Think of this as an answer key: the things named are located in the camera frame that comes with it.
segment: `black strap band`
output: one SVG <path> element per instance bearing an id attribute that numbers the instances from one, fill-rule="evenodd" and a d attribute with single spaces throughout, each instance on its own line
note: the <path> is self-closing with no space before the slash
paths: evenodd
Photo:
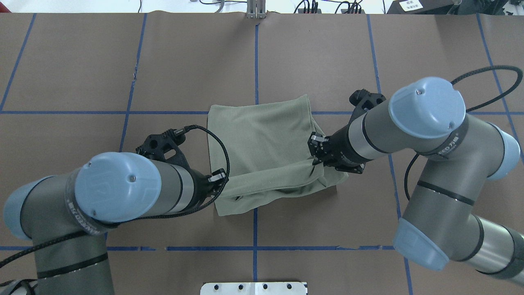
<path id="1" fill-rule="evenodd" d="M 375 150 L 377 150 L 378 152 L 381 152 L 382 154 L 389 154 L 388 152 L 385 152 L 381 149 L 379 149 L 378 147 L 376 147 L 373 142 L 371 142 L 371 140 L 369 139 L 369 137 L 367 136 L 367 132 L 366 132 L 366 117 L 367 117 L 367 113 L 364 115 L 364 118 L 362 119 L 362 134 L 364 135 L 364 138 L 366 139 L 367 143 Z"/>
<path id="2" fill-rule="evenodd" d="M 514 229 L 505 226 L 503 226 L 503 228 L 509 232 L 513 239 L 513 255 L 511 256 L 511 260 L 505 268 L 497 272 L 486 273 L 479 271 L 485 275 L 502 280 L 510 279 L 524 270 L 524 238 Z"/>
<path id="3" fill-rule="evenodd" d="M 466 258 L 464 259 L 461 259 L 461 260 L 457 260 L 458 262 L 464 262 L 464 261 L 468 261 L 470 259 L 473 258 L 473 256 L 477 255 L 478 251 L 481 249 L 482 247 L 482 244 L 484 243 L 484 226 L 482 225 L 482 221 L 480 218 L 478 218 L 476 215 L 473 215 L 473 217 L 475 217 L 475 219 L 477 220 L 478 222 L 478 229 L 480 230 L 479 234 L 478 234 L 478 242 L 477 242 L 477 246 L 475 247 L 475 249 L 473 250 L 473 252 L 471 252 L 471 254 L 469 254 Z"/>
<path id="4" fill-rule="evenodd" d="M 453 132 L 450 133 L 450 135 L 447 137 L 447 139 L 439 145 L 436 149 L 431 150 L 429 152 L 425 153 L 419 153 L 420 155 L 425 156 L 426 158 L 430 160 L 441 160 L 441 159 L 448 159 L 448 155 L 456 150 L 456 148 L 462 143 L 464 138 L 466 137 L 467 131 L 469 129 L 469 119 L 468 115 L 464 117 L 464 121 L 462 124 L 455 129 Z"/>
<path id="5" fill-rule="evenodd" d="M 64 266 L 64 267 L 56 268 L 52 270 L 40 271 L 37 273 L 37 276 L 38 276 L 38 279 L 46 279 L 46 278 L 50 278 L 54 276 L 64 275 L 68 272 L 79 270 L 79 269 L 88 267 L 93 264 L 97 264 L 105 260 L 107 260 L 107 252 L 100 256 L 97 256 L 97 257 L 94 257 L 94 258 L 91 258 L 91 259 L 88 259 L 82 262 L 78 262 L 77 264 L 71 264 L 68 266 Z"/>
<path id="6" fill-rule="evenodd" d="M 420 186 L 425 187 L 427 189 L 430 189 L 432 191 L 436 191 L 439 194 L 446 195 L 446 196 L 448 196 L 450 198 L 453 198 L 453 199 L 455 199 L 457 201 L 460 201 L 462 203 L 468 204 L 469 206 L 473 206 L 473 204 L 475 204 L 475 201 L 470 199 L 470 198 L 466 198 L 463 195 L 459 195 L 457 193 L 453 193 L 451 191 L 448 191 L 447 189 L 441 188 L 441 187 L 433 185 L 431 183 L 427 183 L 427 182 L 422 181 L 422 180 L 419 180 L 419 182 L 417 182 L 417 185 L 420 185 Z"/>

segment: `green towel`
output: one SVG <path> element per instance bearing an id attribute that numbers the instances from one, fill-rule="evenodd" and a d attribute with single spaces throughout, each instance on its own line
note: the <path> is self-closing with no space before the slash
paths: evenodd
<path id="1" fill-rule="evenodd" d="M 230 181 L 215 201 L 220 216 L 241 214 L 282 197 L 301 197 L 342 183 L 347 173 L 312 166 L 307 141 L 322 133 L 307 96 L 247 107 L 211 106 L 208 129 L 230 157 Z M 220 146 L 209 137 L 211 170 L 225 168 Z"/>

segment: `electrical cable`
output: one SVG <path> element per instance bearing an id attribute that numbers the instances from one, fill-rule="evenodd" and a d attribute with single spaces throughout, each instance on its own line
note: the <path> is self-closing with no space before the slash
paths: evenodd
<path id="1" fill-rule="evenodd" d="M 363 0 L 360 0 L 359 2 L 357 2 L 356 0 L 353 1 L 353 3 L 351 4 L 351 8 L 348 9 L 346 12 L 344 12 L 344 14 L 359 14 L 362 12 L 362 6 L 360 5 L 360 3 L 362 2 Z"/>
<path id="2" fill-rule="evenodd" d="M 220 7 L 215 11 L 215 13 L 220 13 L 226 4 L 225 0 L 220 0 Z"/>
<path id="3" fill-rule="evenodd" d="M 342 4 L 344 4 L 344 3 L 347 4 L 347 10 L 350 9 L 350 5 L 351 5 L 351 3 L 349 3 L 348 1 L 342 1 L 342 2 L 339 2 L 339 5 L 336 7 L 335 14 L 336 14 L 337 12 L 339 12 L 339 8 L 340 8 L 340 6 L 341 6 Z"/>
<path id="4" fill-rule="evenodd" d="M 218 190 L 216 191 L 216 194 L 211 198 L 211 200 L 209 200 L 207 203 L 201 205 L 198 208 L 194 208 L 194 209 L 191 209 L 191 210 L 188 210 L 188 211 L 182 211 L 182 212 L 175 213 L 175 214 L 170 214 L 170 215 L 155 215 L 155 216 L 140 217 L 140 218 L 136 218 L 134 220 L 138 220 L 138 219 L 175 218 L 175 217 L 185 216 L 185 215 L 188 215 L 188 214 L 193 214 L 195 212 L 198 212 L 198 211 L 208 207 L 213 202 L 215 202 L 215 200 L 220 196 L 220 194 L 224 190 L 225 185 L 229 181 L 229 174 L 230 174 L 230 168 L 231 168 L 230 167 L 229 155 L 227 154 L 227 150 L 226 150 L 226 147 L 225 147 L 224 143 L 218 138 L 218 136 L 216 136 L 213 132 L 209 131 L 205 127 L 202 127 L 202 126 L 199 126 L 199 125 L 190 125 L 190 126 L 184 127 L 185 133 L 187 133 L 187 132 L 189 132 L 190 130 L 193 130 L 193 129 L 200 129 L 200 130 L 204 131 L 205 133 L 209 134 L 212 138 L 214 138 L 217 141 L 217 143 L 222 148 L 222 151 L 224 152 L 224 156 L 226 158 L 226 174 L 225 174 L 225 178 L 224 178 L 224 183 L 220 186 L 220 188 L 218 188 Z"/>
<path id="5" fill-rule="evenodd" d="M 3 268 L 4 266 L 6 266 L 6 264 L 8 264 L 10 262 L 13 262 L 16 259 L 18 259 L 18 258 L 20 258 L 22 256 L 25 256 L 27 254 L 33 253 L 33 252 L 38 251 L 40 249 L 44 249 L 46 247 L 49 247 L 49 246 L 52 246 L 52 245 L 55 245 L 55 244 L 58 244 L 58 243 L 61 243 L 61 242 L 64 242 L 64 241 L 67 241 L 67 240 L 70 240 L 70 239 L 82 237 L 82 236 L 85 236 L 85 235 L 87 235 L 87 233 L 85 231 L 77 231 L 76 233 L 68 234 L 68 235 L 65 235 L 65 236 L 62 236 L 62 237 L 59 237 L 59 238 L 56 238 L 56 239 L 53 239 L 53 240 L 50 240 L 50 241 L 38 244 L 38 245 L 34 245 L 31 248 L 29 248 L 29 249 L 20 251 L 20 252 L 14 254 L 14 255 L 11 255 L 11 256 L 7 257 L 6 259 L 4 259 L 2 261 L 0 261 L 0 268 Z"/>
<path id="6" fill-rule="evenodd" d="M 202 4 L 205 4 L 205 5 L 213 5 L 213 4 L 220 4 L 221 3 L 221 2 L 206 3 L 206 2 L 202 2 L 202 0 L 199 0 L 199 2 L 202 3 Z M 234 0 L 226 0 L 226 1 L 224 1 L 224 3 L 227 3 L 227 2 L 247 3 L 247 1 L 234 1 Z"/>
<path id="7" fill-rule="evenodd" d="M 293 13 L 297 13 L 297 11 L 298 11 L 298 7 L 299 7 L 300 4 L 302 4 L 302 3 L 304 3 L 304 13 L 305 13 L 305 9 L 306 9 L 306 8 L 305 8 L 305 3 L 306 3 L 306 2 L 308 3 L 308 7 L 309 7 L 309 0 L 302 0 L 302 1 L 299 2 L 299 4 L 297 4 L 297 6 L 295 7 L 295 10 L 294 10 Z"/>
<path id="8" fill-rule="evenodd" d="M 484 67 L 484 68 L 480 68 L 480 69 L 476 69 L 476 70 L 473 70 L 473 71 L 469 71 L 463 75 L 460 75 L 458 76 L 457 78 L 455 78 L 453 81 L 451 81 L 451 85 L 455 85 L 457 84 L 458 82 L 460 82 L 461 80 L 467 78 L 467 77 L 471 77 L 473 75 L 476 75 L 476 74 L 479 74 L 479 73 L 484 73 L 484 72 L 487 72 L 487 71 L 492 71 L 492 70 L 510 70 L 510 71 L 514 71 L 517 73 L 517 79 L 515 80 L 515 83 L 513 83 L 513 85 L 506 91 L 504 91 L 503 93 L 501 93 L 500 95 L 496 96 L 495 98 L 493 99 L 490 99 L 486 102 L 483 102 L 481 104 L 478 104 L 474 107 L 471 107 L 469 109 L 466 109 L 466 112 L 471 112 L 471 111 L 474 111 L 474 110 L 478 110 L 480 108 L 483 108 L 485 106 L 488 106 L 494 102 L 496 102 L 497 100 L 505 97 L 506 95 L 512 93 L 519 85 L 520 83 L 522 82 L 522 76 L 523 76 L 523 73 L 522 73 L 522 70 L 517 68 L 517 67 L 514 67 L 514 66 L 490 66 L 490 67 Z M 408 199 L 408 201 L 411 199 L 411 196 L 409 195 L 409 192 L 408 192 L 408 176 L 409 176 L 409 172 L 411 170 L 411 168 L 413 167 L 413 164 L 415 163 L 415 161 L 417 160 L 417 158 L 419 157 L 420 154 L 416 154 L 412 159 L 411 159 L 411 162 L 409 162 L 409 165 L 408 167 L 406 168 L 406 173 L 404 173 L 404 192 L 406 194 L 406 198 Z"/>

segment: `blue tape line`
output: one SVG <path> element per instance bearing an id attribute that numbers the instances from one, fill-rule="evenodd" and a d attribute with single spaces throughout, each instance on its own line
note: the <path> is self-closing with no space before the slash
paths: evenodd
<path id="1" fill-rule="evenodd" d="M 393 246 L 360 246 L 358 248 L 346 248 L 341 246 L 258 246 L 259 251 L 367 251 L 367 250 L 391 250 Z"/>
<path id="2" fill-rule="evenodd" d="M 208 111 L 130 111 L 133 115 L 207 115 Z"/>
<path id="3" fill-rule="evenodd" d="M 0 246 L 0 251 L 22 251 L 27 250 L 29 246 Z"/>
<path id="4" fill-rule="evenodd" d="M 367 14 L 366 17 L 367 29 L 369 31 L 369 43 L 371 44 L 371 56 L 373 57 L 373 66 L 375 68 L 375 79 L 377 80 L 377 90 L 378 93 L 381 93 L 382 90 L 380 88 L 380 79 L 378 78 L 377 56 L 375 55 L 375 43 L 373 42 L 373 31 L 371 29 L 371 18 L 369 17 L 369 14 Z"/>
<path id="5" fill-rule="evenodd" d="M 400 200 L 398 198 L 398 187 L 397 187 L 397 178 L 395 177 L 395 167 L 393 166 L 393 157 L 391 154 L 388 155 L 389 159 L 389 171 L 391 172 L 391 178 L 393 179 L 393 188 L 395 189 L 395 201 L 397 202 L 397 219 L 402 217 L 400 213 Z"/>
<path id="6" fill-rule="evenodd" d="M 253 210 L 253 282 L 258 281 L 258 208 Z"/>
<path id="7" fill-rule="evenodd" d="M 253 251 L 252 246 L 166 247 L 166 251 Z"/>
<path id="8" fill-rule="evenodd" d="M 140 247 L 126 247 L 126 246 L 116 246 L 108 247 L 107 251 L 139 251 Z"/>
<path id="9" fill-rule="evenodd" d="M 131 110 L 131 103 L 133 101 L 133 93 L 135 92 L 136 75 L 138 73 L 138 63 L 140 62 L 140 51 L 142 50 L 142 41 L 144 41 L 146 20 L 147 20 L 147 13 L 144 14 L 144 20 L 142 22 L 142 32 L 140 33 L 140 42 L 138 43 L 138 50 L 136 52 L 135 72 L 133 74 L 133 81 L 131 82 L 131 89 L 129 90 L 129 99 L 127 101 L 126 118 L 124 120 L 124 128 L 122 129 L 122 138 L 120 139 L 120 148 L 118 149 L 119 152 L 122 151 L 122 148 L 124 146 L 124 139 L 126 137 L 127 122 L 129 121 L 129 112 Z"/>
<path id="10" fill-rule="evenodd" d="M 140 247 L 140 251 L 156 251 L 157 249 L 151 247 Z"/>
<path id="11" fill-rule="evenodd" d="M 258 104 L 258 26 L 255 26 L 255 104 Z"/>
<path id="12" fill-rule="evenodd" d="M 506 115 L 507 113 L 506 112 L 476 112 L 476 111 L 473 111 L 473 112 L 468 112 L 468 114 L 472 114 L 472 115 Z"/>
<path id="13" fill-rule="evenodd" d="M 406 279 L 408 280 L 409 295 L 413 295 L 413 284 L 411 283 L 411 271 L 409 270 L 409 261 L 404 257 L 404 267 L 406 269 Z"/>
<path id="14" fill-rule="evenodd" d="M 377 65 L 377 57 L 375 55 L 375 45 L 373 42 L 373 30 L 371 27 L 371 18 L 369 14 L 366 16 L 367 16 L 367 28 L 369 31 L 369 42 L 371 43 L 371 55 L 373 57 L 373 66 L 375 68 L 375 77 L 377 79 L 377 89 L 378 89 L 378 92 L 380 93 L 382 92 L 382 90 L 380 87 L 380 79 L 378 77 L 378 65 Z M 398 199 L 397 178 L 395 177 L 395 167 L 393 166 L 393 157 L 391 156 L 391 154 L 388 155 L 388 159 L 389 159 L 389 169 L 391 172 L 391 178 L 393 179 L 393 187 L 395 189 L 395 201 L 397 202 L 397 218 L 400 218 L 402 215 L 400 213 L 400 200 Z M 413 295 L 413 288 L 411 287 L 411 273 L 409 270 L 409 265 L 405 263 L 404 268 L 406 270 L 406 279 L 408 281 L 409 295 Z"/>
<path id="15" fill-rule="evenodd" d="M 34 114 L 34 115 L 123 115 L 125 111 L 1 111 L 2 114 Z"/>
<path id="16" fill-rule="evenodd" d="M 0 251 L 19 251 L 29 249 L 29 246 L 0 246 Z M 360 246 L 358 248 L 345 248 L 340 246 L 169 246 L 166 251 L 369 251 L 369 250 L 394 250 L 393 246 Z M 109 246 L 108 251 L 156 251 L 147 246 Z"/>
<path id="17" fill-rule="evenodd" d="M 207 115 L 208 111 L 130 111 L 131 115 Z M 352 111 L 313 111 L 314 115 L 351 115 Z M 127 111 L 0 111 L 0 114 L 76 114 L 76 115 L 125 115 Z M 507 112 L 469 112 L 472 115 L 507 115 Z M 524 112 L 509 112 L 524 115 Z"/>
<path id="18" fill-rule="evenodd" d="M 478 23 L 478 29 L 480 30 L 480 33 L 481 33 L 482 43 L 484 44 L 484 50 L 486 51 L 486 56 L 488 58 L 489 65 L 493 66 L 493 61 L 491 58 L 491 54 L 489 53 L 489 48 L 486 42 L 486 37 L 484 36 L 484 29 L 482 28 L 481 15 L 479 13 L 477 13 L 477 23 Z M 497 84 L 498 93 L 502 94 L 503 91 L 502 91 L 502 87 L 500 86 L 500 81 L 498 80 L 497 72 L 494 70 L 492 72 L 493 72 L 493 77 L 495 78 L 495 83 Z M 517 130 L 515 129 L 515 125 L 513 124 L 513 119 L 511 118 L 511 115 L 509 113 L 509 108 L 508 108 L 508 104 L 506 103 L 506 98 L 503 97 L 501 101 L 504 106 L 504 110 L 506 111 L 506 116 L 508 117 L 509 125 L 511 126 L 511 131 L 513 133 L 513 137 L 515 138 L 515 140 L 517 140 L 519 145 L 522 146 L 520 144 L 520 140 L 517 135 Z M 524 152 L 522 149 L 520 149 L 520 160 L 524 164 Z"/>
<path id="19" fill-rule="evenodd" d="M 11 77 L 9 78 L 9 82 L 7 82 L 4 97 L 2 98 L 2 103 L 0 103 L 0 111 L 2 111 L 4 108 L 5 101 L 7 100 L 7 95 L 9 94 L 9 89 L 11 88 L 11 83 L 13 83 L 13 79 L 15 78 L 16 69 L 18 68 L 18 64 L 20 63 L 20 59 L 22 58 L 22 54 L 24 53 L 24 49 L 26 48 L 27 39 L 29 39 L 29 34 L 31 34 L 32 26 L 35 23 L 35 18 L 36 13 L 33 13 L 31 23 L 29 23 L 29 28 L 27 28 L 26 37 L 24 38 L 24 42 L 22 43 L 22 47 L 20 48 L 20 52 L 18 53 L 18 57 L 16 58 L 15 66 L 13 67 L 13 71 L 11 72 Z"/>
<path id="20" fill-rule="evenodd" d="M 255 105 L 258 104 L 258 23 L 255 26 Z M 253 282 L 258 281 L 258 208 L 253 210 Z"/>
<path id="21" fill-rule="evenodd" d="M 314 115 L 351 115 L 353 112 L 344 111 L 315 111 L 311 112 Z"/>

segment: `metal bracket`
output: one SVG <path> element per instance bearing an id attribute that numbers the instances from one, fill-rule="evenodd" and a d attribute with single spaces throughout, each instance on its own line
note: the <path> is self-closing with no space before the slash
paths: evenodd
<path id="1" fill-rule="evenodd" d="M 266 0 L 247 0 L 247 18 L 266 18 Z"/>
<path id="2" fill-rule="evenodd" d="M 306 282 L 205 283 L 200 295 L 307 295 Z"/>

